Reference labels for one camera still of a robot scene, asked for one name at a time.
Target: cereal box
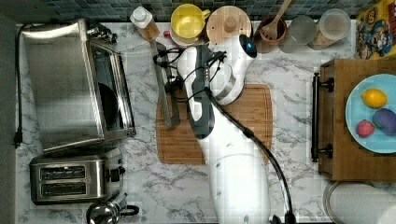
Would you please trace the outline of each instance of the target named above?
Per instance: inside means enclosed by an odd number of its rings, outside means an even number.
[[[356,57],[396,58],[396,0],[382,0],[356,19]]]

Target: toaster lever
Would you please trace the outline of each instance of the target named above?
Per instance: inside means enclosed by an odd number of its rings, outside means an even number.
[[[112,169],[110,170],[110,179],[111,182],[119,182],[120,181],[120,175],[125,173],[125,168],[120,166],[117,169]]]

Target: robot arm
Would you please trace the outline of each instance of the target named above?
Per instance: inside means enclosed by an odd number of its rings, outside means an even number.
[[[241,94],[257,51],[245,35],[216,49],[226,50],[223,63],[213,63],[216,54],[207,46],[186,49],[177,63],[189,99],[191,127],[204,152],[216,214],[219,223],[269,223],[268,180],[260,148],[265,146],[220,106]]]

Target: yellow bowl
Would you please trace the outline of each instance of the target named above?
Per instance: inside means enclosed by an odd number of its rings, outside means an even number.
[[[193,43],[203,31],[209,15],[210,10],[202,11],[195,5],[184,4],[172,13],[171,26],[182,42]]]

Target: metal kettle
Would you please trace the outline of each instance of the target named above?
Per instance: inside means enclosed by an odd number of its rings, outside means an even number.
[[[129,205],[126,196],[119,197],[117,200],[109,200],[101,203],[93,203],[87,210],[86,219],[88,224],[116,224],[120,217],[134,216],[139,213],[139,207]]]

